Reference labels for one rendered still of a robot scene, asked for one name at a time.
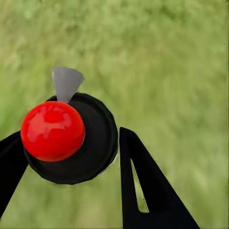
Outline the pesticide atomizer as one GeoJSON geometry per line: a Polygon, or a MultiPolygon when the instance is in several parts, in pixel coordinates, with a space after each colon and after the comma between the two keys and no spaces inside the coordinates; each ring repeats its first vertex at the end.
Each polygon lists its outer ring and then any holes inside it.
{"type": "Polygon", "coordinates": [[[116,160],[119,132],[102,101],[76,92],[83,73],[65,66],[51,72],[56,95],[27,113],[21,140],[30,167],[43,179],[75,185],[116,160]]]}

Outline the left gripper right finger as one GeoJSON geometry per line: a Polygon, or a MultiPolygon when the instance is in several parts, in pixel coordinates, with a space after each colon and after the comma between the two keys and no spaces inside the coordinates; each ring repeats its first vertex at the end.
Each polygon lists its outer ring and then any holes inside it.
{"type": "Polygon", "coordinates": [[[123,229],[200,229],[137,134],[120,128],[123,229]],[[149,213],[138,210],[133,161],[149,213]]]}

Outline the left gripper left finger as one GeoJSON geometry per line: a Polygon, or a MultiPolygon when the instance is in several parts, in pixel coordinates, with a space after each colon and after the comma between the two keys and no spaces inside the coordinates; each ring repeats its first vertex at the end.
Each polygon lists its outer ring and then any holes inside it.
{"type": "Polygon", "coordinates": [[[28,165],[21,131],[0,141],[0,218],[28,165]]]}

